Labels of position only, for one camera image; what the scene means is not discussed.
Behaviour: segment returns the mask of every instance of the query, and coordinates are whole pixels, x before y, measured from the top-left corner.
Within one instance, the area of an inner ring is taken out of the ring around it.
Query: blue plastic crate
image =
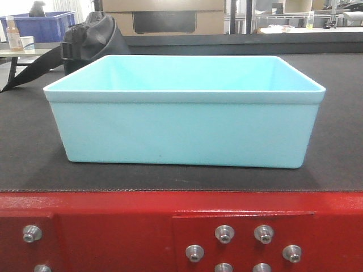
[[[46,17],[29,17],[28,13],[9,15],[15,19],[15,24],[21,36],[34,36],[36,43],[56,43],[63,40],[68,26],[74,24],[74,11],[46,12]],[[6,36],[6,19],[0,17]]]
[[[44,91],[74,162],[298,168],[325,88],[278,57],[107,56]]]

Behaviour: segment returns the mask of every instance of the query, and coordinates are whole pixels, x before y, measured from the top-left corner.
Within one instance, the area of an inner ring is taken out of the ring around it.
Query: white cup
[[[34,37],[33,36],[24,36],[24,37],[20,37],[21,41],[22,41],[22,45],[24,48],[24,51],[28,51],[28,50],[34,50]]]

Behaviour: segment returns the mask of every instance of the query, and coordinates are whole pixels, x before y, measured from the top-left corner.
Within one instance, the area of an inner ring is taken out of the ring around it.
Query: bolt head
[[[37,265],[34,267],[34,272],[52,272],[52,269],[47,265]]]
[[[233,267],[229,263],[219,263],[215,266],[214,272],[233,272]]]
[[[191,262],[199,262],[204,256],[204,249],[199,245],[190,245],[186,248],[185,255]]]
[[[200,257],[199,257],[199,255],[198,255],[198,254],[192,254],[192,255],[190,255],[190,256],[189,256],[189,260],[190,260],[191,262],[199,262]]]
[[[269,244],[269,243],[271,243],[272,238],[271,238],[271,236],[270,236],[270,235],[261,235],[261,237],[260,237],[260,241],[261,241],[261,243],[263,243],[263,244]]]
[[[255,265],[252,272],[271,272],[272,269],[267,263],[259,263]]]
[[[297,262],[300,262],[301,258],[300,258],[300,255],[298,254],[292,254],[290,256],[290,262],[292,263],[297,263]]]
[[[293,264],[301,261],[302,250],[298,245],[288,245],[282,251],[282,256]]]
[[[23,240],[27,243],[32,243],[34,242],[34,237],[31,234],[24,234]]]
[[[222,244],[228,244],[231,241],[231,237],[229,235],[221,235],[220,241]]]

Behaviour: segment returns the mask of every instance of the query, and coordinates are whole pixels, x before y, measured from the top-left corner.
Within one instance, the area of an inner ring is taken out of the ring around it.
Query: red panel
[[[227,224],[235,229],[229,244],[221,244],[214,230]],[[271,226],[275,235],[264,245],[254,238],[254,229],[262,224]],[[235,271],[252,271],[256,264],[267,263],[273,271],[363,271],[362,216],[226,216],[174,218],[175,247],[178,272],[214,271],[222,262],[231,264]],[[185,256],[189,245],[204,248],[205,256],[191,263]],[[299,245],[300,263],[290,263],[282,257],[288,245]]]
[[[33,271],[38,264],[51,265],[54,271],[65,271],[53,216],[39,212],[18,212],[17,215],[0,213],[0,271]],[[40,227],[42,239],[24,242],[23,228],[27,225]]]
[[[22,240],[28,224],[44,237]],[[222,245],[214,230],[235,228]],[[275,229],[271,244],[255,240],[261,224]],[[1,193],[0,271],[213,271],[230,262],[251,271],[363,271],[363,193],[89,192]],[[185,248],[200,244],[205,257],[190,263]],[[302,261],[282,258],[289,244]]]

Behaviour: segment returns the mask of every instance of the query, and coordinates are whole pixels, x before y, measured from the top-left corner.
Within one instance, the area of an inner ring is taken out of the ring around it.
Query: table
[[[327,88],[300,169],[71,163],[42,91],[61,68],[0,94],[0,268],[361,271],[363,54],[282,58]],[[32,224],[44,236],[25,243]],[[214,235],[224,224],[230,244]],[[263,224],[275,231],[266,245],[254,238]],[[185,255],[193,244],[205,250],[197,263]],[[299,263],[282,257],[293,244]]]
[[[342,33],[342,32],[363,32],[363,27],[337,27],[337,28],[313,28],[307,29],[305,27],[295,27],[291,28],[289,33]],[[262,34],[274,34],[274,33],[282,33],[282,30],[279,28],[269,28],[264,27],[260,28],[258,33]]]
[[[0,44],[0,57],[11,57],[11,65],[7,82],[9,83],[15,77],[17,66],[29,65],[28,63],[18,63],[19,57],[38,57],[58,45],[59,43],[57,42],[36,43],[34,50],[11,51],[7,43]]]

